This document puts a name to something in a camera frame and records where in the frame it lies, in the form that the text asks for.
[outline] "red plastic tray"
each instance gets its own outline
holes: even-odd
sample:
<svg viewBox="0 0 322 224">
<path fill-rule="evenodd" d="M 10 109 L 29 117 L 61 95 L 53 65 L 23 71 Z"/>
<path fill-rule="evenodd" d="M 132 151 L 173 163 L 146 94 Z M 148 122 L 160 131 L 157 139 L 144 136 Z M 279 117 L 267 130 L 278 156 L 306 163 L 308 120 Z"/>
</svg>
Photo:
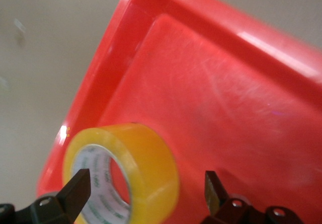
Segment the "red plastic tray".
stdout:
<svg viewBox="0 0 322 224">
<path fill-rule="evenodd" d="M 181 178 L 165 223 L 207 214 L 204 171 L 259 210 L 322 220 L 322 55 L 217 0 L 121 0 L 41 175 L 62 187 L 71 138 L 88 127 L 145 124 Z"/>
</svg>

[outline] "metal bolt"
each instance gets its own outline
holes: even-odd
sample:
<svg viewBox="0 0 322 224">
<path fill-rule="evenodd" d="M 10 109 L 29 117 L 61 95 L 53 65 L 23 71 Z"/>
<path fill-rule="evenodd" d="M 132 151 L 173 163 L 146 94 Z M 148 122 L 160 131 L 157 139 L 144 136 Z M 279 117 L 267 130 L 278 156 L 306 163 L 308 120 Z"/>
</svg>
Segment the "metal bolt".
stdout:
<svg viewBox="0 0 322 224">
<path fill-rule="evenodd" d="M 280 217 L 284 217 L 286 214 L 285 214 L 285 211 L 283 211 L 282 209 L 279 209 L 279 208 L 275 208 L 273 210 L 273 213 L 276 215 L 276 216 L 280 216 Z"/>
<path fill-rule="evenodd" d="M 47 205 L 50 202 L 51 198 L 43 199 L 39 202 L 40 206 Z"/>
<path fill-rule="evenodd" d="M 243 206 L 243 203 L 240 200 L 233 200 L 232 201 L 232 205 L 234 207 L 242 207 Z"/>
</svg>

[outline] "yellow tape roll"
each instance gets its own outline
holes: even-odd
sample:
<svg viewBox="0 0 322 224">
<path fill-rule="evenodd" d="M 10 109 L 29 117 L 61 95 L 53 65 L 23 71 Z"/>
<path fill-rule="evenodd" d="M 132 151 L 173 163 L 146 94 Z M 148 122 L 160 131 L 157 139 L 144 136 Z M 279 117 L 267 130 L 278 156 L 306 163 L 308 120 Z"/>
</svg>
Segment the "yellow tape roll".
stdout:
<svg viewBox="0 0 322 224">
<path fill-rule="evenodd" d="M 111 159 L 126 180 L 129 204 L 113 185 Z M 179 177 L 173 155 L 154 131 L 141 124 L 78 133 L 65 154 L 64 184 L 82 168 L 90 169 L 92 193 L 77 224 L 160 223 L 177 204 Z"/>
</svg>

